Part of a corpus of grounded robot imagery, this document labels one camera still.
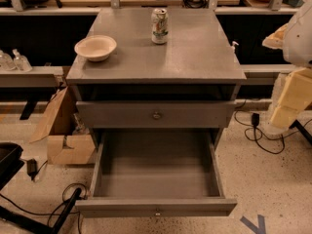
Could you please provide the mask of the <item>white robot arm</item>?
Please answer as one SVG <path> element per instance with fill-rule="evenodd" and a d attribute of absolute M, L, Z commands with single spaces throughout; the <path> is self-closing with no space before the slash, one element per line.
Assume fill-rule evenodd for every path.
<path fill-rule="evenodd" d="M 284 60 L 296 70 L 279 75 L 272 92 L 265 130 L 285 132 L 312 102 L 312 2 L 306 1 L 290 21 L 267 36 L 262 45 L 283 51 Z"/>

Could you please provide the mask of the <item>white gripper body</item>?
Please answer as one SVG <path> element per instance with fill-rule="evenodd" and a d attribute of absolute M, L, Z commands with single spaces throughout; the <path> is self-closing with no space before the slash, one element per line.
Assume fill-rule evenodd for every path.
<path fill-rule="evenodd" d="M 312 69 L 300 68 L 286 77 L 286 82 L 270 118 L 270 125 L 288 129 L 300 112 L 312 103 Z"/>

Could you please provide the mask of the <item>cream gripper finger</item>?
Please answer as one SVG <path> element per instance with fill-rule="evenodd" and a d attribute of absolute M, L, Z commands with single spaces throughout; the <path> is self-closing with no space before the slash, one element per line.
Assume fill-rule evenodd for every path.
<path fill-rule="evenodd" d="M 271 33 L 267 36 L 263 41 L 262 45 L 269 49 L 283 49 L 283 42 L 284 42 L 284 34 L 287 29 L 287 24 L 282 25 L 279 27 L 275 32 Z"/>

